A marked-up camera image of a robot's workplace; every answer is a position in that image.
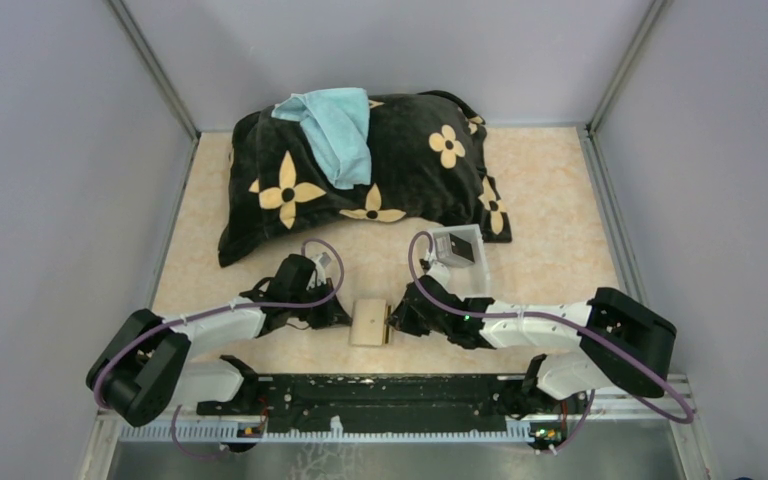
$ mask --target towel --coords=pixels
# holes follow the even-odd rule
[[[369,98],[362,88],[331,88],[292,94],[272,117],[299,122],[328,182],[339,190],[372,181]]]

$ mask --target small wooden block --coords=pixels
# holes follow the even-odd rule
[[[389,315],[387,300],[380,298],[355,300],[349,343],[369,347],[380,347],[387,343]]]

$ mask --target gray wall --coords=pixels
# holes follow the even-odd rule
[[[588,120],[650,0],[129,0],[202,130],[290,93],[449,90],[494,124]]]
[[[103,2],[0,1],[0,479],[75,475],[187,149]]]
[[[768,2],[676,1],[600,138],[725,478],[768,478]]]

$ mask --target floral pattern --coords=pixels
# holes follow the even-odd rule
[[[340,210],[340,214],[358,220],[375,220],[384,223],[395,222],[405,216],[405,212],[401,210],[381,210],[381,192],[378,190],[378,184],[372,184],[372,188],[367,192],[365,209]]]
[[[463,112],[461,107],[458,107],[458,111],[461,112],[461,115],[463,115],[464,118],[466,118],[467,125],[469,126],[470,135],[475,135],[475,132],[478,131],[478,126],[484,125],[484,119],[481,118],[480,115],[476,115],[472,118],[467,118],[466,114]]]
[[[428,145],[435,152],[440,152],[440,163],[445,168],[455,168],[458,157],[466,155],[466,150],[458,141],[455,129],[451,125],[443,125],[440,133],[432,133],[428,137]]]
[[[260,190],[260,183],[257,180],[249,187],[249,191],[252,189]],[[264,210],[280,208],[278,218],[289,230],[293,228],[293,223],[296,220],[296,204],[307,203],[323,195],[325,195],[325,190],[312,183],[296,183],[296,165],[293,163],[293,157],[288,150],[284,154],[278,171],[278,186],[259,191],[258,201],[260,208]]]
[[[478,200],[484,205],[484,209],[490,212],[490,230],[495,235],[498,235],[505,228],[505,217],[502,214],[508,210],[505,208],[502,200],[496,196],[496,192],[490,185],[488,177],[484,177],[481,186],[484,187],[484,191],[478,196]]]

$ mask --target purple cable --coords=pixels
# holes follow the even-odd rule
[[[664,381],[664,379],[659,377],[658,374],[653,372],[649,367],[647,367],[646,365],[644,365],[643,363],[641,363],[639,360],[632,357],[628,353],[624,352],[621,348],[617,347],[610,341],[600,337],[596,333],[593,333],[590,330],[580,325],[576,325],[575,323],[567,320],[566,318],[562,318],[557,315],[552,315],[551,313],[546,313],[546,312],[522,312],[521,314],[518,312],[503,312],[503,313],[467,312],[465,310],[452,308],[446,305],[445,303],[437,300],[433,296],[431,296],[431,294],[428,293],[425,287],[423,287],[422,284],[419,282],[419,278],[416,275],[416,268],[413,266],[413,251],[414,251],[414,248],[416,248],[416,242],[417,240],[419,240],[420,237],[427,238],[429,243],[428,251],[429,252],[434,251],[434,238],[431,236],[431,234],[428,233],[427,231],[422,231],[417,233],[411,239],[411,243],[409,247],[410,250],[408,250],[408,268],[410,268],[411,277],[413,278],[413,283],[414,285],[416,285],[416,288],[418,288],[420,293],[422,293],[425,296],[425,298],[428,299],[428,301],[433,303],[434,306],[436,306],[441,310],[447,311],[454,315],[460,315],[460,316],[470,316],[470,317],[477,317],[477,318],[518,318],[520,315],[522,315],[523,317],[534,317],[534,318],[542,318],[545,320],[552,320],[553,322],[557,322],[557,323],[560,323],[561,325],[572,328],[576,330],[578,333],[586,337],[589,337],[591,340],[595,341],[599,345],[607,348],[608,350],[611,351],[611,353],[628,362],[629,365],[636,368],[638,371],[640,371],[640,373],[642,373],[647,378],[655,382],[659,387],[663,388],[664,391],[666,391],[671,397],[673,397],[673,400],[678,402],[679,406],[681,406],[681,409],[684,410],[685,417],[684,418],[677,417],[667,411],[662,410],[661,408],[658,408],[648,400],[634,395],[634,398],[636,398],[640,403],[642,403],[643,405],[646,405],[652,411],[661,415],[662,417],[672,420],[676,423],[689,424],[693,422],[693,408],[690,407],[687,401],[681,397],[681,394],[678,393],[676,389],[672,387],[672,385]]]
[[[334,247],[331,246],[328,242],[325,240],[321,240],[318,238],[310,238],[302,242],[302,254],[304,254],[305,247],[309,243],[318,243],[328,250],[331,251],[331,253],[334,255],[334,258],[337,260],[337,266],[340,268],[340,279],[337,280],[337,285],[334,287],[334,291],[326,295],[325,297],[310,303],[284,303],[284,302],[259,302],[259,303],[243,303],[240,305],[224,305],[218,308],[214,308],[212,310],[207,310],[204,312],[196,313],[190,317],[187,318],[187,323],[191,322],[198,322],[199,320],[204,320],[205,318],[211,317],[213,315],[228,312],[231,310],[236,310],[238,308],[261,308],[261,307],[277,307],[277,308],[314,308],[318,307],[332,298],[334,298],[337,295],[337,291],[340,290],[340,287],[343,286],[343,277],[346,276],[346,270],[343,266],[343,259],[340,257],[340,254],[337,253],[337,250],[334,249]],[[113,370],[114,367],[127,355],[131,352],[131,350],[135,349],[139,344],[143,343],[147,338],[150,338],[152,335],[156,335],[158,332],[162,332],[163,330],[166,330],[168,328],[177,327],[178,325],[183,325],[184,320],[178,319],[178,320],[172,320],[171,322],[161,323],[160,325],[146,331],[139,337],[135,338],[131,343],[125,346],[122,350],[119,351],[116,355],[113,356],[113,358],[110,359],[110,362],[107,363],[107,365],[104,366],[104,368],[101,370],[101,372],[98,374],[98,377],[95,380],[95,384],[93,385],[93,397],[95,398],[95,403],[98,405],[99,408],[103,409],[109,409],[110,406],[107,404],[107,402],[104,401],[104,398],[101,396],[101,386],[102,383],[104,383],[104,379],[107,378],[107,376],[110,374],[110,372]]]
[[[596,390],[590,390],[590,398],[587,399],[587,405],[584,407],[584,412],[581,414],[581,418],[578,420],[578,423],[576,423],[575,427],[573,427],[572,432],[570,432],[570,436],[565,438],[563,443],[558,445],[554,451],[552,449],[540,450],[540,453],[552,453],[557,455],[561,453],[561,450],[567,448],[567,445],[569,445],[570,442],[572,442],[572,439],[578,435],[578,432],[581,430],[581,426],[584,425],[584,420],[587,418],[588,415],[590,415],[590,409],[593,408],[593,399],[595,397],[596,397]]]
[[[180,451],[181,453],[183,453],[184,455],[190,458],[195,458],[196,460],[202,460],[202,461],[219,460],[220,458],[230,453],[230,450],[225,450],[224,447],[220,447],[222,448],[222,450],[220,450],[217,453],[209,453],[207,455],[202,455],[200,453],[193,453],[187,450],[186,448],[184,448],[184,446],[181,445],[181,441],[178,440],[178,431],[177,431],[177,427],[175,426],[175,423],[178,421],[179,413],[181,413],[181,405],[178,405],[178,408],[175,409],[175,413],[172,414],[172,425],[169,428],[169,432],[172,434],[172,443],[174,443],[175,446],[178,447],[178,451]]]

